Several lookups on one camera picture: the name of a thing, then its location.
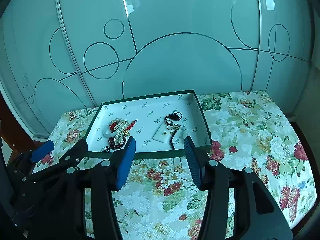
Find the green jewelry box tray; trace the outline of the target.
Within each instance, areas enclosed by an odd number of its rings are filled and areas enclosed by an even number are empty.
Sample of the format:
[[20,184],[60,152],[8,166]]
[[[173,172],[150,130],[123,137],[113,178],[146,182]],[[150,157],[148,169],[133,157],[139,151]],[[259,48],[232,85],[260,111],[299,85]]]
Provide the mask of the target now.
[[[164,125],[165,116],[174,113],[181,117],[177,122],[181,128],[176,135],[167,134],[166,142],[154,140],[153,136]],[[193,90],[102,103],[85,135],[87,157],[106,159],[111,156],[113,150],[104,150],[108,139],[103,136],[103,131],[116,119],[137,120],[130,129],[130,135],[136,140],[136,159],[181,157],[184,155],[184,135],[190,136],[198,148],[205,151],[211,148],[208,124]]]

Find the pale green jade bangle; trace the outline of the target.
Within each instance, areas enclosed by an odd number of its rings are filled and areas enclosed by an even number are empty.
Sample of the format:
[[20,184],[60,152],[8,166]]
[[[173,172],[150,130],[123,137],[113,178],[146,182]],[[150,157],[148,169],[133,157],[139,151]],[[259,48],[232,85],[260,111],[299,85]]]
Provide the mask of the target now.
[[106,138],[115,137],[117,134],[118,134],[118,129],[116,128],[116,130],[114,132],[111,132],[110,129],[109,129],[109,125],[103,131],[103,136],[106,137]]

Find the red cord gold pendant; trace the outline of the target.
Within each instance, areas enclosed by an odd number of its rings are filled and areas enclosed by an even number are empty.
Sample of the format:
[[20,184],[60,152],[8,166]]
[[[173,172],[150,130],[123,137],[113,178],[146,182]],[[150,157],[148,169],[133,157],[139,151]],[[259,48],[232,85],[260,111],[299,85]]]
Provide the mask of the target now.
[[131,122],[131,124],[129,124],[129,126],[127,126],[127,128],[125,128],[125,131],[129,131],[135,124],[136,124],[137,120],[133,120]]

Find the frosted glass wardrobe doors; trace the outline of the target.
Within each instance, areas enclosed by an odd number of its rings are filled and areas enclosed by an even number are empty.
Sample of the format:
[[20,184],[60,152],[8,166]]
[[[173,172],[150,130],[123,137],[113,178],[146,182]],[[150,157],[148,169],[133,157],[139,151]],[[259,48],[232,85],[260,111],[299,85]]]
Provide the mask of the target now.
[[1,0],[1,94],[33,139],[60,116],[135,96],[264,90],[296,107],[308,0]]

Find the red tassel gold locket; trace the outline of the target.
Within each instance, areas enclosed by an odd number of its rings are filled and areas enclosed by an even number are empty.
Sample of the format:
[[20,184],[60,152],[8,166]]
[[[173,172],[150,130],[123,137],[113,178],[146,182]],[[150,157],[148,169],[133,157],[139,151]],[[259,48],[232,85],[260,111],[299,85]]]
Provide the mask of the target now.
[[109,129],[111,132],[114,132],[116,129],[115,129],[115,126],[117,125],[119,121],[118,120],[113,120],[110,125],[109,125]]

